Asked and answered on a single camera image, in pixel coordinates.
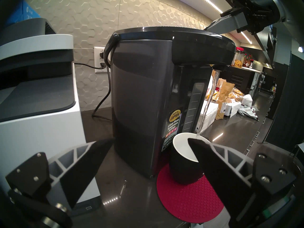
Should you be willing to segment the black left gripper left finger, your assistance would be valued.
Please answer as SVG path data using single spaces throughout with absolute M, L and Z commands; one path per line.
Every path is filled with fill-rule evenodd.
M 74 146 L 49 159 L 44 152 L 34 154 L 5 177 L 10 186 L 8 196 L 14 203 L 16 193 L 30 201 L 73 209 L 114 141 L 106 138 Z

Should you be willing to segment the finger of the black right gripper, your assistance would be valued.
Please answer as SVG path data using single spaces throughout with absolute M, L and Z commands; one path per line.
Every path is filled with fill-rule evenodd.
M 213 21 L 204 31 L 210 33 L 229 33 L 248 26 L 245 14 L 238 12 L 236 15 L 226 15 Z
M 241 6 L 241 7 L 234 6 L 233 8 L 228 9 L 228 10 L 224 11 L 223 13 L 221 13 L 220 17 L 225 17 L 225 16 L 228 16 L 228 15 L 236 16 L 236 15 L 242 14 L 242 13 L 244 14 L 244 16 L 247 14 L 247 7 L 245 7 L 245 6 Z

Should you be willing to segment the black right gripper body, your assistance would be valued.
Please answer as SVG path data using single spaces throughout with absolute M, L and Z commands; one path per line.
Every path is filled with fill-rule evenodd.
M 232 3 L 233 9 L 244 13 L 247 22 L 236 29 L 238 33 L 257 34 L 270 25 L 284 22 L 284 7 L 279 0 L 232 0 Z

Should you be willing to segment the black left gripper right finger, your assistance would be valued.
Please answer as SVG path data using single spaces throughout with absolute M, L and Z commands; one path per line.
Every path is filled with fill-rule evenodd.
M 256 153 L 253 160 L 196 138 L 189 138 L 188 144 L 230 222 L 280 222 L 293 207 L 296 176 L 266 153 Z

